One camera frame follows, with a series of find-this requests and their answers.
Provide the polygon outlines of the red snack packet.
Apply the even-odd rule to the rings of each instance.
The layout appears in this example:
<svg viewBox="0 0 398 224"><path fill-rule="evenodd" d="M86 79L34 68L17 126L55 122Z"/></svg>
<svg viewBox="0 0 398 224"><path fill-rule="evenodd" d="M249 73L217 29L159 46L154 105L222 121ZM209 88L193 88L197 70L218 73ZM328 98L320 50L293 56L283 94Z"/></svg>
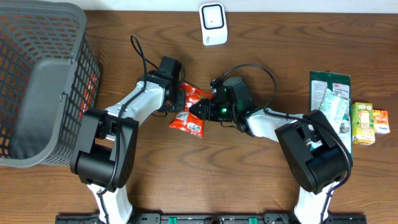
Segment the red snack packet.
<svg viewBox="0 0 398 224"><path fill-rule="evenodd" d="M182 82L180 88L185 92L185 109L176 114L169 127L202 137L204 121L189 112L189 109L202 99L211 99L212 94L186 82Z"/></svg>

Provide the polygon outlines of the green white 3M packet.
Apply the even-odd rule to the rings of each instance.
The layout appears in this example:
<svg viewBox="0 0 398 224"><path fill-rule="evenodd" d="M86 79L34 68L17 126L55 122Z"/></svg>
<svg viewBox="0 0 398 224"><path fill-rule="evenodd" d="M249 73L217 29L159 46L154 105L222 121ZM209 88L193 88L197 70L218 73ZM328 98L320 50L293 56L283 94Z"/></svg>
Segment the green white 3M packet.
<svg viewBox="0 0 398 224"><path fill-rule="evenodd" d="M310 72L310 110L320 110L349 152L351 143L351 79L349 75Z"/></svg>

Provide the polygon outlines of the white teal wipes packet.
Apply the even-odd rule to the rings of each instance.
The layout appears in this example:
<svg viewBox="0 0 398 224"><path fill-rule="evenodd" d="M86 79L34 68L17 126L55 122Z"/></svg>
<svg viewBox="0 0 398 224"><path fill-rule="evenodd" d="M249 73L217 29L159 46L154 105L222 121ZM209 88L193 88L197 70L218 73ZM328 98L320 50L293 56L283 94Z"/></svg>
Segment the white teal wipes packet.
<svg viewBox="0 0 398 224"><path fill-rule="evenodd" d="M319 110L326 116L336 133L340 132L343 117L349 105L349 99L326 89Z"/></svg>

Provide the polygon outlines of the green snack box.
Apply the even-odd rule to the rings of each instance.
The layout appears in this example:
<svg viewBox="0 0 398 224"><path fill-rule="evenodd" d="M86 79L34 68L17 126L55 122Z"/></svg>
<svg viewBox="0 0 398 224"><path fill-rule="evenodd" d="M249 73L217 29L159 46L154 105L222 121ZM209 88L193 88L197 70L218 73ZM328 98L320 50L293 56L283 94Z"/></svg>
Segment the green snack box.
<svg viewBox="0 0 398 224"><path fill-rule="evenodd" d="M355 102L351 105L351 128L354 144L375 143L372 103Z"/></svg>

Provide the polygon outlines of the small orange candy box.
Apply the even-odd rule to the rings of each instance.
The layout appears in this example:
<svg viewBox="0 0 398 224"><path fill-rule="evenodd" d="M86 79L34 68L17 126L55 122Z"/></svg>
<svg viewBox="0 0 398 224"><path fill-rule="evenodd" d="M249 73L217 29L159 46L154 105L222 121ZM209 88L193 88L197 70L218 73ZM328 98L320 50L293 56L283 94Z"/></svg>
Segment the small orange candy box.
<svg viewBox="0 0 398 224"><path fill-rule="evenodd" d="M385 110L373 110L374 131L376 134L390 133L388 112Z"/></svg>

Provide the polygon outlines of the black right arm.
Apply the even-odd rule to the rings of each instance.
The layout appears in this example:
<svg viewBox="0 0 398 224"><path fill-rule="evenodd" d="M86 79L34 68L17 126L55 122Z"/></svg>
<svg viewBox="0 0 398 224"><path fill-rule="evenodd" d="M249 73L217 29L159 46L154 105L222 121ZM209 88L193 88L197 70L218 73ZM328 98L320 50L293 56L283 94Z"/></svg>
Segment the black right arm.
<svg viewBox="0 0 398 224"><path fill-rule="evenodd" d="M204 121L232 122L234 128L280 144L300 186L294 216L299 223L326 223L333 192L344 185L353 166L351 153L319 110L291 115L255 104L241 77L211 82L212 98L189 111Z"/></svg>

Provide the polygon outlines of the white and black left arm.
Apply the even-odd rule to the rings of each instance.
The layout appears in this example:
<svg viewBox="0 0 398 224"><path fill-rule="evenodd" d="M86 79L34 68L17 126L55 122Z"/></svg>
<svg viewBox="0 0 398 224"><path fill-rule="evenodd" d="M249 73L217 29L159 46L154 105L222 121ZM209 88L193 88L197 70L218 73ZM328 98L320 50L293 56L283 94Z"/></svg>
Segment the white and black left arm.
<svg viewBox="0 0 398 224"><path fill-rule="evenodd" d="M145 72L119 103L85 112L70 169L95 195L101 223L130 220L133 207L126 182L134 166L139 126L155 111L183 108L182 68L178 60L163 57L159 68Z"/></svg>

